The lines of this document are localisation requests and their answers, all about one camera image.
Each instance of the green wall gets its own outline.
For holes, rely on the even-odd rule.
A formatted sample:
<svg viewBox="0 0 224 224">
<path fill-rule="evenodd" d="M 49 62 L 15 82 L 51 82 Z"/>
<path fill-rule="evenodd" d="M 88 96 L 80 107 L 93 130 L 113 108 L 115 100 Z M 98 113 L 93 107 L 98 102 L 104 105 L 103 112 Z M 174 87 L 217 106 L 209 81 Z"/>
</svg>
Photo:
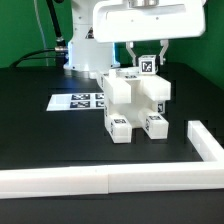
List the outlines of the green wall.
<svg viewBox="0 0 224 224">
<path fill-rule="evenodd" d="M 37 0 L 39 15 L 46 36 L 47 47 L 55 47 L 54 30 L 46 0 Z M 55 4 L 63 36 L 72 37 L 71 3 Z M 0 67 L 9 66 L 26 53 L 43 49 L 40 30 L 36 20 L 33 0 L 0 1 Z M 45 60 L 23 62 L 26 65 L 45 65 Z"/>
<path fill-rule="evenodd" d="M 46 1 L 38 0 L 38 5 L 47 45 L 54 47 L 55 36 Z M 72 37 L 70 0 L 55 6 L 63 36 L 68 41 Z M 171 40 L 167 58 L 168 62 L 190 65 L 224 89 L 224 1 L 208 0 L 205 10 L 206 33 L 200 38 Z M 43 49 L 33 0 L 1 1 L 0 15 L 0 67 L 9 66 L 26 53 Z M 159 42 L 141 42 L 136 47 L 138 54 L 158 53 Z M 124 44 L 118 44 L 118 54 L 122 63 L 130 63 Z M 45 65 L 45 61 L 25 62 L 21 65 Z"/>
</svg>

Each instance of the black surface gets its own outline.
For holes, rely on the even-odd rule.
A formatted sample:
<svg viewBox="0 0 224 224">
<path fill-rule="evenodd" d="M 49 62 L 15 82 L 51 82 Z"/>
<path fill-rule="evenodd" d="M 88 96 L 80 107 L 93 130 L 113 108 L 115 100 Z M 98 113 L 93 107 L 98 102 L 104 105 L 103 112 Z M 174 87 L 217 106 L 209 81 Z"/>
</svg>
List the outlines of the black surface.
<svg viewBox="0 0 224 224">
<path fill-rule="evenodd" d="M 101 92 L 94 80 L 56 68 L 0 69 L 0 169 L 199 161 L 188 120 L 201 120 L 223 145 L 224 91 L 183 64 L 169 64 L 161 76 L 172 83 L 168 140 L 137 129 L 131 144 L 113 144 L 103 111 L 46 112 L 52 94 Z M 223 206 L 224 190 L 1 200 L 0 222 L 218 224 Z"/>
</svg>

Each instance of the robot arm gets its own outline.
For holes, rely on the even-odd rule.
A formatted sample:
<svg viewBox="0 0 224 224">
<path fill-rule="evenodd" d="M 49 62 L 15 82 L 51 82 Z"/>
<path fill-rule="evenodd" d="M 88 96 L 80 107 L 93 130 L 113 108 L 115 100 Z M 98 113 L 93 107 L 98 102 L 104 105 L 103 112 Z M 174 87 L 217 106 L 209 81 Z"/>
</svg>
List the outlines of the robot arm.
<svg viewBox="0 0 224 224">
<path fill-rule="evenodd" d="M 200 36 L 204 0 L 111 0 L 96 4 L 94 36 L 99 42 L 162 40 Z"/>
</svg>

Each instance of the white rectangular block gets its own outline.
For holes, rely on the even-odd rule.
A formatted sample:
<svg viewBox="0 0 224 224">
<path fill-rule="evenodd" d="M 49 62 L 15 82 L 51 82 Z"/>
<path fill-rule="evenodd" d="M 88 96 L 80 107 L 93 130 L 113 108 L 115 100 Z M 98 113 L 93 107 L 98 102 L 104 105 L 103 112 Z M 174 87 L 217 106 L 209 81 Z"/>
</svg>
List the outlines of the white rectangular block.
<svg viewBox="0 0 224 224">
<path fill-rule="evenodd" d="M 114 143 L 129 143 L 131 142 L 132 127 L 125 116 L 111 115 L 109 133 Z"/>
<path fill-rule="evenodd" d="M 110 126 L 111 126 L 111 114 L 116 114 L 117 110 L 115 108 L 115 105 L 111 103 L 109 98 L 105 95 L 104 96 L 104 125 L 108 132 L 110 132 Z"/>
<path fill-rule="evenodd" d="M 171 83 L 157 75 L 142 79 L 140 88 L 153 101 L 166 101 L 171 98 Z"/>
<path fill-rule="evenodd" d="M 105 193 L 107 166 L 0 171 L 0 198 Z"/>
<path fill-rule="evenodd" d="M 188 122 L 188 138 L 204 161 L 224 161 L 224 151 L 200 121 Z"/>
<path fill-rule="evenodd" d="M 143 129 L 151 139 L 166 139 L 169 123 L 156 112 L 148 113 L 143 123 Z"/>
<path fill-rule="evenodd" d="M 221 162 L 111 165 L 108 168 L 109 193 L 224 187 Z"/>
<path fill-rule="evenodd" d="M 122 78 L 105 77 L 104 93 L 113 104 L 131 103 L 131 86 Z"/>
</svg>

